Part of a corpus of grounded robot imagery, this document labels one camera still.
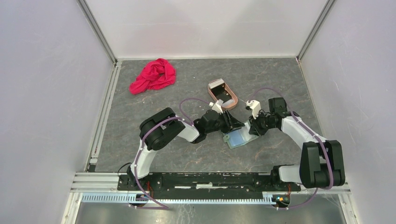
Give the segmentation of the green card holder wallet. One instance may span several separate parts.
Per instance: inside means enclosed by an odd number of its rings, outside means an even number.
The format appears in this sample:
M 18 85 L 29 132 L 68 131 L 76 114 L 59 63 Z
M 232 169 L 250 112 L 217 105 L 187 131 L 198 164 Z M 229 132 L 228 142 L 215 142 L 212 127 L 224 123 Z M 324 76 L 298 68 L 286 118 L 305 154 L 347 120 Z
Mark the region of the green card holder wallet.
M 223 141 L 228 145 L 230 149 L 243 146 L 249 142 L 252 142 L 259 138 L 258 135 L 250 134 L 250 122 L 244 122 L 244 126 L 241 129 L 231 131 L 230 133 L 223 134 Z

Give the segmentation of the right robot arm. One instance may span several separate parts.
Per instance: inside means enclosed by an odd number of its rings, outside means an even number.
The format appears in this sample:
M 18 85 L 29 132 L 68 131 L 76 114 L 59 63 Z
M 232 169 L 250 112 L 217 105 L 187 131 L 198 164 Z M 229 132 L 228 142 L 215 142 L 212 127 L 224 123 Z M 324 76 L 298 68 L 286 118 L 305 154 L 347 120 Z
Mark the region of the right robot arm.
M 257 100 L 246 103 L 251 111 L 249 134 L 263 136 L 270 129 L 279 129 L 301 149 L 298 165 L 278 165 L 271 171 L 270 185 L 275 190 L 284 189 L 288 183 L 301 184 L 307 189 L 330 189 L 345 184 L 345 169 L 341 143 L 328 140 L 308 127 L 287 107 L 284 98 L 269 99 L 265 112 Z

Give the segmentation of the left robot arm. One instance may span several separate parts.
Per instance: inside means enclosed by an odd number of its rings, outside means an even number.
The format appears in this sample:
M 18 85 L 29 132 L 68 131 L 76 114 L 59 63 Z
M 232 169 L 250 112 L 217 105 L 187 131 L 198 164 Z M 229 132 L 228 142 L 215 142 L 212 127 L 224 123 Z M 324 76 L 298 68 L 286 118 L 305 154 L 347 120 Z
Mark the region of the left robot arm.
M 143 189 L 147 184 L 146 176 L 149 174 L 157 151 L 163 149 L 176 137 L 197 144 L 205 140 L 209 133 L 220 131 L 229 134 L 243 127 L 245 124 L 234 118 L 227 110 L 220 112 L 210 109 L 201 118 L 188 123 L 167 107 L 141 123 L 138 152 L 127 169 L 128 183 L 135 190 Z

